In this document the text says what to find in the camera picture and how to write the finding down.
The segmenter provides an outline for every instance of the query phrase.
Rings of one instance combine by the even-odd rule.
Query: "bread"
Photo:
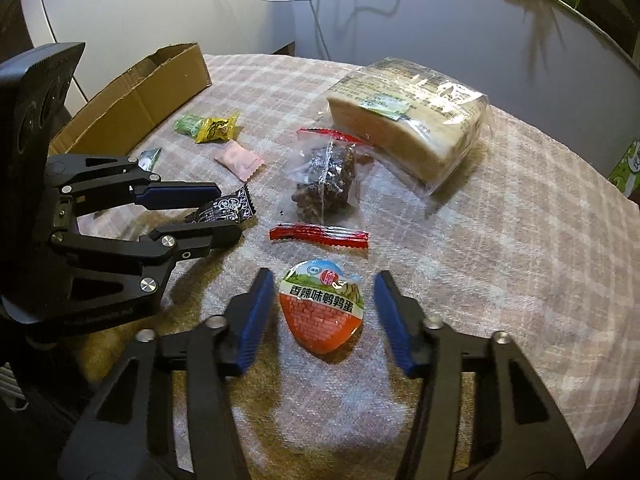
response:
[[[350,73],[326,94],[334,124],[439,185],[477,139],[488,100],[455,80],[386,58]]]

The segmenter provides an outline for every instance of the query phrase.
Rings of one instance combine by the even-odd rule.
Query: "plaid tablecloth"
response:
[[[325,362],[292,338],[280,307],[249,373],[229,383],[254,479],[394,477],[407,441],[418,381],[393,364],[372,302],[372,279],[392,271],[400,289],[460,332],[511,333],[566,417],[585,459],[607,446],[630,411],[640,376],[640,213],[566,147],[495,109],[481,138],[425,204],[376,164],[362,186],[368,251],[306,242],[273,244],[284,167],[309,103],[353,66],[277,56],[206,56],[213,85],[168,118],[134,154],[157,146],[165,180],[241,186],[206,144],[172,132],[184,111],[241,110],[238,142],[266,160],[251,178],[258,222],[233,249],[178,263],[154,318],[94,334],[77,348],[98,380],[143,326],[188,330],[221,313],[259,267],[280,278],[293,264],[329,258],[364,279],[359,337]],[[86,234],[137,239],[184,212],[124,206],[82,219]],[[188,467],[184,382],[176,381],[177,449]]]

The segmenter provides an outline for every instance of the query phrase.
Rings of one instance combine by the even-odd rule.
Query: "checkered fabric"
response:
[[[254,479],[387,480],[406,445],[419,384],[393,364],[372,301],[389,269],[428,314],[463,333],[511,333],[542,377],[591,463],[626,419],[640,376],[640,213],[563,145],[501,110],[445,185],[425,204],[383,165],[362,183],[368,251],[272,243],[284,168],[316,96],[354,67],[284,56],[205,56],[213,85],[134,151],[161,146],[165,180],[242,185],[210,146],[172,131],[181,113],[241,110],[238,142],[266,164],[249,181],[258,222],[234,248],[178,263],[154,318],[80,341],[78,361],[98,380],[136,330],[188,330],[247,290],[259,267],[280,278],[296,263],[328,258],[364,279],[364,328],[334,359],[312,356],[273,307],[257,361],[229,381]],[[123,206],[83,218],[81,231],[137,239],[184,212]],[[176,380],[180,463],[190,457],[183,378]]]

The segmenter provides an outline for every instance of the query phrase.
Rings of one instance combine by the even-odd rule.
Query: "transparent plastic bag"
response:
[[[381,148],[424,183],[428,194],[458,166],[484,128],[494,129],[486,95],[401,59],[386,58],[351,72],[321,97],[323,105],[312,105],[319,123]]]
[[[360,140],[334,130],[299,130],[296,157],[287,166],[287,185],[278,204],[280,222],[270,230],[270,239],[368,247],[358,204],[358,165],[367,161],[363,147]]]

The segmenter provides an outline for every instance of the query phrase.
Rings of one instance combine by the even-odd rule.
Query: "blue rubber fingertip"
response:
[[[381,274],[376,275],[373,297],[378,309],[380,323],[385,329],[386,338],[389,340],[389,346],[391,346],[396,364],[399,368],[402,368],[406,375],[411,376],[417,367],[411,356],[411,339],[398,312],[398,305]]]
[[[258,274],[256,278],[259,284],[255,291],[254,307],[251,309],[244,329],[238,335],[238,367],[243,374],[254,363],[275,296],[273,273],[269,269],[263,269],[260,272],[263,272],[263,276]]]

